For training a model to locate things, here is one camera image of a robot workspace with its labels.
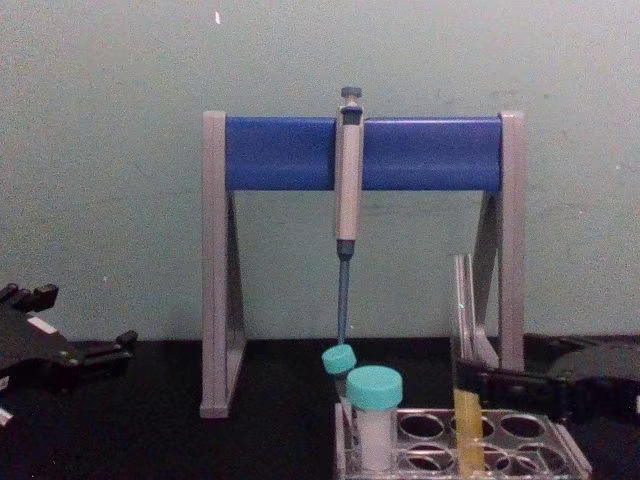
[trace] teal screw cap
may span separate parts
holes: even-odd
[[[343,343],[325,350],[322,354],[322,363],[329,375],[339,375],[355,366],[356,355],[353,353],[351,345]]]
[[[388,367],[355,368],[347,375],[347,398],[361,410],[386,410],[402,401],[402,376]]]

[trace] black table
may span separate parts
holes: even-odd
[[[354,340],[359,359],[400,371],[401,406],[453,404],[448,339]],[[142,342],[127,375],[67,396],[0,398],[1,479],[322,479],[333,472],[330,340],[249,343],[227,420],[201,420],[200,343]],[[554,355],[527,339],[528,369]],[[606,421],[570,428],[594,479],[640,478],[640,429]]]

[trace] black device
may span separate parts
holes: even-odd
[[[483,408],[510,408],[584,423],[604,417],[640,425],[640,345],[567,339],[578,350],[546,374],[456,361],[456,386],[475,392]]]
[[[77,348],[29,313],[53,307],[57,295],[58,287],[52,284],[33,292],[14,283],[0,290],[0,395],[19,388],[67,391],[124,373],[138,334],[131,330],[114,342]],[[11,418],[4,413],[0,425]]]

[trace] gray stand leg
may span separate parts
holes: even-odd
[[[229,415],[245,345],[233,199],[225,188],[225,121],[224,112],[203,115],[203,418]]]
[[[502,188],[482,197],[473,256],[473,286],[478,354],[490,366],[498,357],[485,334],[491,277],[498,253],[500,366],[524,369],[524,188],[526,151],[524,117],[503,112]]]
[[[502,112],[502,189],[498,202],[500,366],[524,370],[524,117]]]

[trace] light green wall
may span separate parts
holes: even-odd
[[[58,283],[73,338],[197,337],[202,111],[333,115],[345,84],[371,116],[523,110],[527,330],[640,329],[637,0],[2,0],[0,38],[0,282]],[[352,335],[448,333],[478,201],[365,194]],[[250,336],[334,335],[332,196],[237,203]]]

